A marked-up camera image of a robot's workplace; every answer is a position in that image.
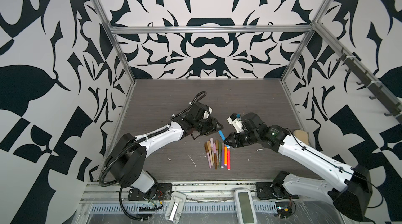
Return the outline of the red pink marker pen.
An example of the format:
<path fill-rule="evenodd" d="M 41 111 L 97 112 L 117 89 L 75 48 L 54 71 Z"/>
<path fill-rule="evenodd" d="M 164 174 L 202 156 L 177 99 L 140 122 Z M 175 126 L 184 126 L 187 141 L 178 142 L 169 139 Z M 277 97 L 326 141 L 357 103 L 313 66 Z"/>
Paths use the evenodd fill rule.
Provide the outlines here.
<path fill-rule="evenodd" d="M 231 149 L 227 147 L 227 170 L 231 170 Z"/>

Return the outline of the blue marker pen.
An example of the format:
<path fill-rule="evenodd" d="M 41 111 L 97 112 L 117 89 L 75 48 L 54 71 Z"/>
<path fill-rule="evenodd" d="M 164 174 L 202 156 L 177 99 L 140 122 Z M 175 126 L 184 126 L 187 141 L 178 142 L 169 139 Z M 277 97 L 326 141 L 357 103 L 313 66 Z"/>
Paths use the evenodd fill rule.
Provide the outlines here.
<path fill-rule="evenodd" d="M 222 132 L 222 131 L 218 131 L 218 133 L 219 133 L 221 139 L 222 139 L 223 141 L 225 141 L 226 137 L 224 136 L 223 132 Z"/>

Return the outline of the orange marker pen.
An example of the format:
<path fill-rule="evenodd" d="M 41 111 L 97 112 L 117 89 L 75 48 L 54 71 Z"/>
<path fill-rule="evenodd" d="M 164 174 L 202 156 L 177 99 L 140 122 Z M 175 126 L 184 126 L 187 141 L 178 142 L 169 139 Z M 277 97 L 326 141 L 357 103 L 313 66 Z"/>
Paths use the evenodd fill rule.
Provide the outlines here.
<path fill-rule="evenodd" d="M 227 146 L 225 145 L 225 146 L 224 146 L 224 166 L 227 166 L 227 164 L 228 164 L 227 155 L 228 155 L 228 148 L 227 148 Z"/>

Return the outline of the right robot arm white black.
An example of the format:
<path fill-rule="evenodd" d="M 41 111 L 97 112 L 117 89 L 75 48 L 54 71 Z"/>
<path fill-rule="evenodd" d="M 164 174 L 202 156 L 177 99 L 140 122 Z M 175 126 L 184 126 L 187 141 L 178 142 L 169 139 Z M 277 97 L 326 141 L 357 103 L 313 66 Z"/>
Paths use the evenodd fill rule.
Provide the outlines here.
<path fill-rule="evenodd" d="M 240 148 L 260 144 L 297 161 L 320 177 L 309 179 L 281 171 L 268 189 L 258 194 L 259 199 L 305 196 L 332 204 L 351 220 L 364 220 L 373 194 L 368 169 L 336 161 L 304 144 L 291 131 L 277 125 L 268 127 L 257 115 L 248 119 L 234 116 L 227 120 L 235 131 L 226 137 L 226 145 Z"/>

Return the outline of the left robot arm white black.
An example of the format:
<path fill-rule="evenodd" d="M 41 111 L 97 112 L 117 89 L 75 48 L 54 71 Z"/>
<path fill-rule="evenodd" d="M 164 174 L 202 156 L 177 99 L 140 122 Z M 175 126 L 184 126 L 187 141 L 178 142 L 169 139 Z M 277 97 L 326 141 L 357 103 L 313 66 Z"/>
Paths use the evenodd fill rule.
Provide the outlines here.
<path fill-rule="evenodd" d="M 157 191 L 157 180 L 143 169 L 145 160 L 164 146 L 179 141 L 194 132 L 208 136 L 222 130 L 214 117 L 197 119 L 194 116 L 175 117 L 169 124 L 144 135 L 123 135 L 105 161 L 98 183 L 102 187 L 118 184 L 134 188 L 151 198 Z"/>

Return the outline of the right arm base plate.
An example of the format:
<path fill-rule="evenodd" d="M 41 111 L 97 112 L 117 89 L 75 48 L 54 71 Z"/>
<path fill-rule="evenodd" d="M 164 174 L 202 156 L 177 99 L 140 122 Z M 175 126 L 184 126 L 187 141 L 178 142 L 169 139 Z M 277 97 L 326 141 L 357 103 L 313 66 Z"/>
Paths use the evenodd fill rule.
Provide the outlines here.
<path fill-rule="evenodd" d="M 299 199 L 298 195 L 290 194 L 283 185 L 273 182 L 257 182 L 256 196 L 260 200 Z"/>

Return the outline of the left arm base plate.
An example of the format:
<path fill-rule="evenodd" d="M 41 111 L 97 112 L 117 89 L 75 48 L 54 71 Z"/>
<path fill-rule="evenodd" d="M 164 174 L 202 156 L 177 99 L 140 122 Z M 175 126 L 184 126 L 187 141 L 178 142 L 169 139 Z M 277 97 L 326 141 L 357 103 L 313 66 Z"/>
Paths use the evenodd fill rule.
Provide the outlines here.
<path fill-rule="evenodd" d="M 170 200 L 172 193 L 172 183 L 156 183 L 149 191 L 143 193 L 137 188 L 131 188 L 128 194 L 129 201 L 164 201 Z"/>

